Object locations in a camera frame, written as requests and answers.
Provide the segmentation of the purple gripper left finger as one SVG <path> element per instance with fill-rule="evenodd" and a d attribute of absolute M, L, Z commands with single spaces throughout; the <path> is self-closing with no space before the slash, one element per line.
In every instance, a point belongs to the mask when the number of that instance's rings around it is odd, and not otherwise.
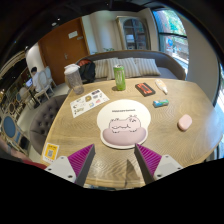
<path fill-rule="evenodd" d="M 90 166 L 92 164 L 93 158 L 95 156 L 95 145 L 91 144 L 84 147 L 81 150 L 71 154 L 68 160 L 76 174 L 75 184 L 83 186 L 87 174 L 89 172 Z"/>

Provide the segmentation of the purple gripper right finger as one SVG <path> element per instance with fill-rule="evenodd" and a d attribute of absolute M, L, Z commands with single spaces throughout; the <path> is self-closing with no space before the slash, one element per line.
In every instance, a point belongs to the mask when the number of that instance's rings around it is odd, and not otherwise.
<path fill-rule="evenodd" d="M 162 156 L 140 144 L 135 145 L 134 154 L 139 164 L 145 184 L 152 183 L 154 181 L 154 173 Z"/>

